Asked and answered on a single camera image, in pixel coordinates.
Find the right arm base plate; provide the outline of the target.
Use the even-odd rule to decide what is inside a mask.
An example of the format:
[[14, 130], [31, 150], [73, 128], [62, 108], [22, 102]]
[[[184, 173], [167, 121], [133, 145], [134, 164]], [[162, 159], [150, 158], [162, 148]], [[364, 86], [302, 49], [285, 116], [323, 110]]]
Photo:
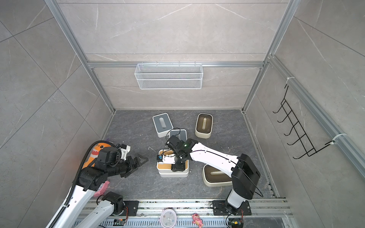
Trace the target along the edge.
[[213, 214], [215, 216], [225, 216], [225, 215], [240, 215], [240, 216], [250, 216], [252, 215], [251, 207], [248, 201], [244, 201], [241, 206], [237, 209], [229, 204], [226, 200], [213, 200], [211, 204], [211, 209], [213, 209]]

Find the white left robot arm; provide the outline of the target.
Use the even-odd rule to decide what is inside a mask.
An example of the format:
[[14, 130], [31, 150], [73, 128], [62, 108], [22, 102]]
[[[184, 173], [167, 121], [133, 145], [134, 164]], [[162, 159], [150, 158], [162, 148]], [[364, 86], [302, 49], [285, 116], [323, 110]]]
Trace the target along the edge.
[[[119, 175], [128, 177], [148, 158], [137, 154], [135, 158], [123, 156], [122, 149], [115, 146], [105, 147], [92, 163], [80, 166], [74, 178], [69, 194], [63, 204], [48, 223], [49, 228], [71, 228], [88, 201], [95, 195], [108, 177]], [[111, 215], [127, 212], [123, 196], [114, 192], [104, 194], [97, 207], [78, 225], [80, 228], [96, 228]]]

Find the grey lid tissue box front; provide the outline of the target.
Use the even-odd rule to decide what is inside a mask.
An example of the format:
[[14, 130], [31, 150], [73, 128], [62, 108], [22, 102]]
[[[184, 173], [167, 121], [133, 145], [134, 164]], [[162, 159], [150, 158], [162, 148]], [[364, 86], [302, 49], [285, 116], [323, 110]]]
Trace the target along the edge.
[[187, 132], [185, 129], [174, 128], [167, 133], [166, 138], [169, 139], [171, 136], [176, 136], [179, 140], [184, 142], [187, 140]]

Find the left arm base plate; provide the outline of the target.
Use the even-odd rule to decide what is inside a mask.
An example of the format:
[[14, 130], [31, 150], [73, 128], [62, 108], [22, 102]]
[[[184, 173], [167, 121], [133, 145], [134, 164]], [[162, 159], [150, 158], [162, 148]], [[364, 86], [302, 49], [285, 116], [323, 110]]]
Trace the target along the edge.
[[120, 201], [115, 206], [113, 216], [136, 216], [138, 211], [139, 201], [127, 200]]

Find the bamboo lid tissue box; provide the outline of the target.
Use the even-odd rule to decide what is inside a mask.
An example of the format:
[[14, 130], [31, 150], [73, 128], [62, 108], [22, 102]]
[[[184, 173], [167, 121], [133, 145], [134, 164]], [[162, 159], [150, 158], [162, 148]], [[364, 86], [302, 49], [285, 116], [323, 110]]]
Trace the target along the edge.
[[162, 178], [186, 178], [189, 176], [189, 169], [177, 172], [173, 172], [172, 170], [158, 169], [158, 172]]
[[[174, 154], [174, 152], [172, 150], [167, 150], [167, 149], [164, 149], [164, 150], [160, 150], [158, 155], [160, 154], [164, 154], [164, 155], [168, 155], [168, 154]], [[165, 170], [172, 170], [172, 167], [173, 165], [172, 164], [158, 164], [156, 165], [157, 169], [165, 169]], [[189, 161], [185, 161], [185, 169], [189, 169]]]

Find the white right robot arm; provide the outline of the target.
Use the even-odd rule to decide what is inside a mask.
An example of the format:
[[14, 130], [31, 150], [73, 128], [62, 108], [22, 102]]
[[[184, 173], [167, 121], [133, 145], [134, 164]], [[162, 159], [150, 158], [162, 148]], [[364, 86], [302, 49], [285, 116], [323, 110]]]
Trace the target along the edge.
[[261, 174], [252, 159], [241, 154], [229, 155], [211, 149], [194, 139], [182, 141], [171, 136], [166, 146], [173, 151], [172, 155], [160, 155], [159, 162], [171, 164], [172, 168], [181, 171], [187, 160], [197, 161], [212, 166], [231, 178], [232, 190], [226, 198], [222, 209], [236, 215], [243, 203], [253, 199]]

